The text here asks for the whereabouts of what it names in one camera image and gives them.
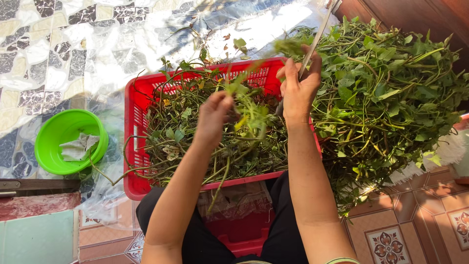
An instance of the red plastic crate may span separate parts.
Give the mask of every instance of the red plastic crate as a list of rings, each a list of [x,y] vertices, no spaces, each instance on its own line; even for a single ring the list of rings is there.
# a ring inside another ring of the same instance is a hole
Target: red plastic crate
[[[271,58],[264,60],[258,70],[255,70],[253,73],[248,75],[248,81],[254,81],[260,84],[265,93],[273,94],[280,99],[280,81],[275,77],[277,71],[284,66],[285,58]],[[252,63],[256,61],[249,62],[237,62],[232,64],[220,64],[213,65],[208,67],[209,69],[219,68],[221,74],[226,74],[229,67],[231,67],[231,78],[242,73],[246,70]],[[191,79],[197,77],[198,75],[187,73],[183,75],[184,79]],[[143,131],[147,129],[147,120],[144,118],[147,111],[147,107],[150,101],[141,93],[135,91],[133,87],[135,79],[132,79],[127,83],[125,87],[125,128],[124,128],[124,137],[127,139],[131,135],[144,135]],[[166,82],[166,77],[163,74],[153,74],[147,76],[141,76],[135,82],[135,87],[148,95],[153,94],[153,90],[157,85]],[[175,89],[178,89],[177,86],[166,85],[163,92],[171,93]],[[320,147],[316,134],[314,135],[316,139],[316,145],[320,152]],[[149,156],[145,153],[143,147],[145,145],[145,139],[133,139],[130,140],[127,144],[125,150],[127,159],[131,164],[137,166],[144,166],[150,164]],[[124,171],[127,171],[129,167],[124,162]],[[245,177],[241,179],[227,180],[224,182],[223,186],[233,186],[238,184],[243,184],[247,182],[260,181],[264,179],[277,178],[282,174],[281,171],[267,173],[262,175],[256,175],[251,177]],[[216,189],[219,186],[219,182],[210,183],[202,186],[201,190],[210,190]],[[149,191],[151,190],[150,183],[147,179],[138,177],[133,172],[127,174],[124,178],[124,191],[128,198],[134,201],[141,200]]]

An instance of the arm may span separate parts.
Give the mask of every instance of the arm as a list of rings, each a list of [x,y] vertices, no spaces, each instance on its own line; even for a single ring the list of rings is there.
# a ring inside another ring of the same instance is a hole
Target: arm
[[[295,66],[292,59],[277,75],[286,77],[281,90],[288,131],[290,193],[310,263],[326,263],[338,257],[356,259],[340,225],[329,179],[308,125],[311,104],[321,83],[321,64],[321,57],[314,53],[309,76],[301,83],[301,63]]]
[[[196,206],[212,151],[221,140],[227,110],[232,105],[231,97],[218,92],[200,107],[193,143],[151,214],[142,264],[155,261],[182,263],[182,240]]]

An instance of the person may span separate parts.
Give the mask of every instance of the person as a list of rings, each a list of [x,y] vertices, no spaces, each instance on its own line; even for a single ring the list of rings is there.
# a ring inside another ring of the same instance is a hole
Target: person
[[[261,255],[235,256],[204,226],[196,208],[212,151],[219,144],[233,98],[213,93],[201,106],[191,146],[166,188],[153,188],[136,215],[145,234],[142,264],[357,264],[344,233],[309,127],[310,108],[321,82],[321,57],[313,53],[306,78],[288,59],[277,78],[288,131],[288,168],[270,191],[275,219]]]

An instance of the knife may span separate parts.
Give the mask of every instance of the knife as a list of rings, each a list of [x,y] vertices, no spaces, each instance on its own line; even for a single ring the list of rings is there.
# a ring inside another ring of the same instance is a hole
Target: knife
[[[329,21],[329,17],[331,16],[332,10],[334,10],[335,6],[337,3],[339,3],[340,0],[336,0],[332,5],[329,6],[329,9],[324,17],[324,21],[321,24],[321,27],[319,28],[318,32],[316,33],[316,36],[314,37],[313,43],[310,46],[310,50],[308,53],[305,55],[303,59],[303,63],[301,64],[300,71],[298,72],[298,80],[301,80],[301,77],[303,76],[304,70],[306,69],[306,66],[308,63],[310,63],[311,60],[311,55],[313,55],[314,50],[316,49],[316,46],[319,43],[319,40],[321,39],[322,34],[324,33],[325,27],[327,26],[327,21]],[[280,101],[279,105],[277,106],[277,109],[275,110],[275,114],[283,117],[283,98]]]

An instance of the green plastic bowl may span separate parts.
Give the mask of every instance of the green plastic bowl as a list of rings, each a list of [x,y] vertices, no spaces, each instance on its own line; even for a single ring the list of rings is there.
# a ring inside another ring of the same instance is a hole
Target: green plastic bowl
[[[91,166],[90,160],[63,161],[60,144],[78,139],[80,133],[100,136],[98,147],[91,154],[93,163],[107,150],[109,138],[103,124],[93,113],[82,109],[65,110],[54,115],[42,126],[36,138],[34,154],[44,170],[59,175],[79,172]]]

